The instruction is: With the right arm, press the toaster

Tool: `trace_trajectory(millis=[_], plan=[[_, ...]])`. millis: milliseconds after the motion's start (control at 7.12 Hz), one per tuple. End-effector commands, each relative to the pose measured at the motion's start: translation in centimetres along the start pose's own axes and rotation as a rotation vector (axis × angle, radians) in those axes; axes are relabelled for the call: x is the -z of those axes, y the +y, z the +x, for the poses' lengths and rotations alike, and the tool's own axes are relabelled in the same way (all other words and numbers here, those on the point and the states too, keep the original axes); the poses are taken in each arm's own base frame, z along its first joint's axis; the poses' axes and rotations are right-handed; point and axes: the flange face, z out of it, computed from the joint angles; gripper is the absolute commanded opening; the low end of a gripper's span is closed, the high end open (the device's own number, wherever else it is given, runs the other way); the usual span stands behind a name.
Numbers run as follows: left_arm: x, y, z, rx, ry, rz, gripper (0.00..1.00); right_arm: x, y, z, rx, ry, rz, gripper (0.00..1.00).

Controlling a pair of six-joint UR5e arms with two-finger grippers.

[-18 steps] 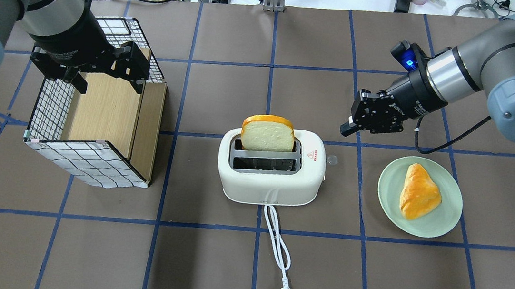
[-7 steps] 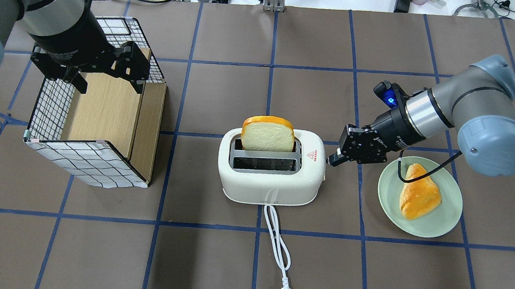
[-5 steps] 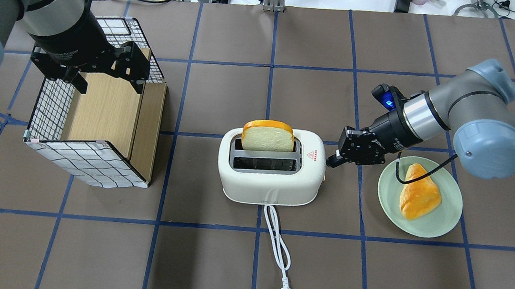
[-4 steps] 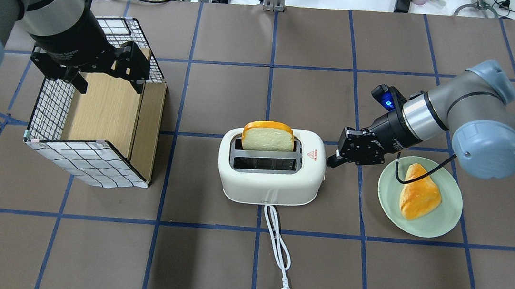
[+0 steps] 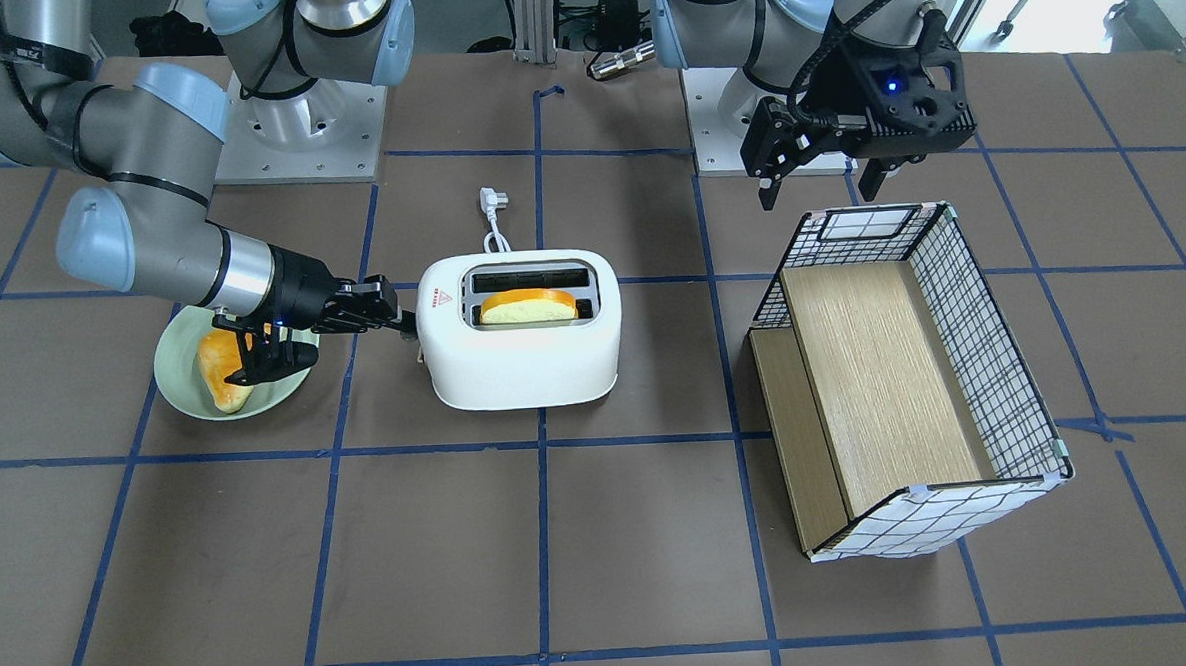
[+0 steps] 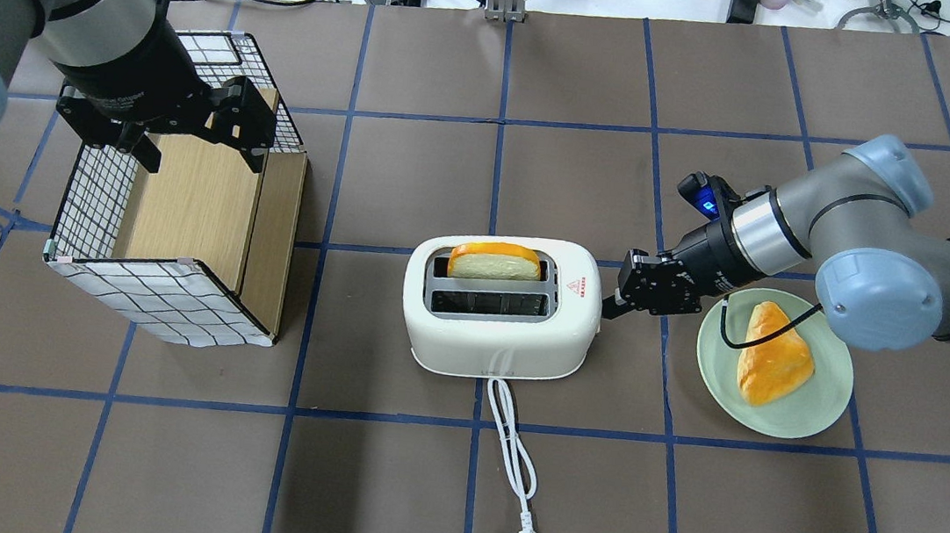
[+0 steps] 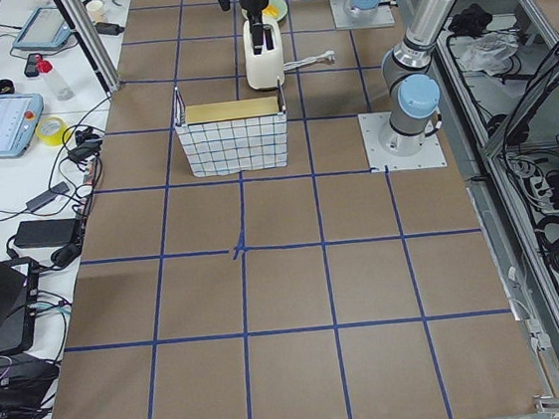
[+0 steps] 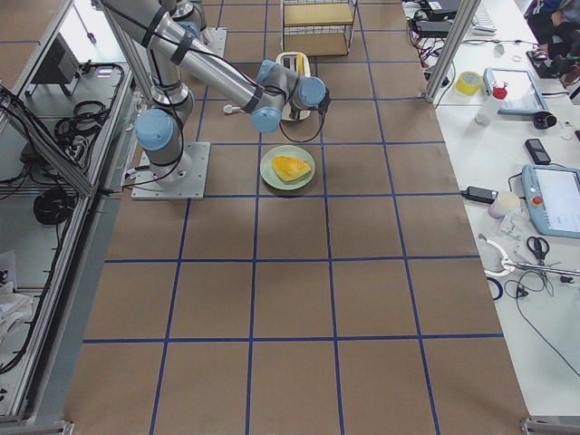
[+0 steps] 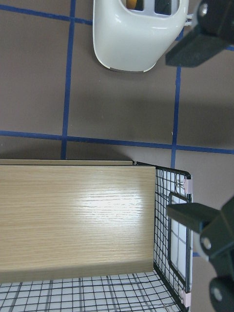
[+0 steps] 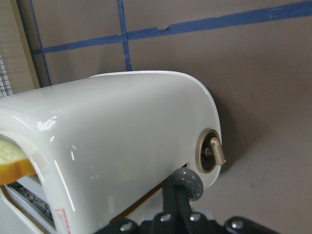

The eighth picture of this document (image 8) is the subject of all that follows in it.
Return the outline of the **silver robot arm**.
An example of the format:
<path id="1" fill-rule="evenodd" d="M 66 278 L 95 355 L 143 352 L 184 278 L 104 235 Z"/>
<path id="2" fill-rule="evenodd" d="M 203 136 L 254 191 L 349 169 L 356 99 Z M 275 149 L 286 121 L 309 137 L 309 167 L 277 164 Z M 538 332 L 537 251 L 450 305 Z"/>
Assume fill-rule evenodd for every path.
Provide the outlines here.
<path id="1" fill-rule="evenodd" d="M 330 93 L 319 78 L 264 60 L 252 80 L 210 51 L 196 28 L 174 21 L 173 11 L 159 1 L 105 1 L 102 5 L 114 23 L 148 52 L 153 105 L 134 126 L 149 160 L 152 179 L 147 187 L 172 188 L 190 176 L 194 160 L 188 155 L 183 125 L 192 111 L 193 94 L 181 79 L 183 72 L 235 103 L 261 133 L 278 129 L 285 106 L 327 112 Z"/>
<path id="2" fill-rule="evenodd" d="M 173 20 L 194 34 L 205 46 L 212 42 L 202 1 L 182 0 L 176 3 Z"/>

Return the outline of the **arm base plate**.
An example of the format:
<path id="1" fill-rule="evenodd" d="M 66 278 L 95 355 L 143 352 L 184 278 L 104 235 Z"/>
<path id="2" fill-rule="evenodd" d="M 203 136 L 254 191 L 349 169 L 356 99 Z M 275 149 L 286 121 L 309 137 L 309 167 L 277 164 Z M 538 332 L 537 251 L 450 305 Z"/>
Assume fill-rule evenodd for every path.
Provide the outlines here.
<path id="1" fill-rule="evenodd" d="M 178 166 L 160 181 L 157 181 L 161 177 L 160 168 L 150 167 L 150 160 L 143 151 L 140 156 L 140 165 L 149 166 L 149 168 L 136 174 L 131 198 L 134 200 L 203 199 L 210 148 L 209 142 L 186 142 Z"/>
<path id="2" fill-rule="evenodd" d="M 226 48 L 227 28 L 226 27 L 207 27 L 203 31 L 193 24 L 187 24 L 185 30 L 194 35 L 199 50 L 204 49 L 223 57 Z"/>

